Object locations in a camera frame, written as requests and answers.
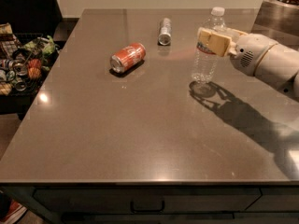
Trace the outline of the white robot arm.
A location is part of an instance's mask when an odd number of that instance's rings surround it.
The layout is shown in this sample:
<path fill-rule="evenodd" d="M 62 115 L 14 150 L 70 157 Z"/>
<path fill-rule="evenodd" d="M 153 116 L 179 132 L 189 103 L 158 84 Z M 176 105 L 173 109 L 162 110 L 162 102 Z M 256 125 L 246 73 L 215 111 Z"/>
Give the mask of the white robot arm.
<path fill-rule="evenodd" d="M 299 52 L 265 35 L 227 28 L 200 27 L 197 38 L 219 57 L 229 56 L 232 66 L 256 77 L 282 94 L 299 101 Z"/>

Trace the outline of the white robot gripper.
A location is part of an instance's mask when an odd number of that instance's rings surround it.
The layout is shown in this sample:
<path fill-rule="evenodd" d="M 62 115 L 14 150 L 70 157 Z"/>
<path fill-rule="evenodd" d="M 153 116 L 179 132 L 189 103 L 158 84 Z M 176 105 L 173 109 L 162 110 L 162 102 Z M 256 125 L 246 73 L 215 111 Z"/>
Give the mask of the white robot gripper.
<path fill-rule="evenodd" d="M 247 35 L 246 32 L 233 28 L 227 28 L 226 31 L 215 31 L 200 27 L 197 38 L 207 49 L 220 57 L 227 56 L 236 50 L 236 55 L 230 57 L 233 67 L 251 77 L 254 76 L 255 70 L 266 52 L 278 43 L 265 35 Z M 239 38 L 236 45 L 233 38 Z"/>

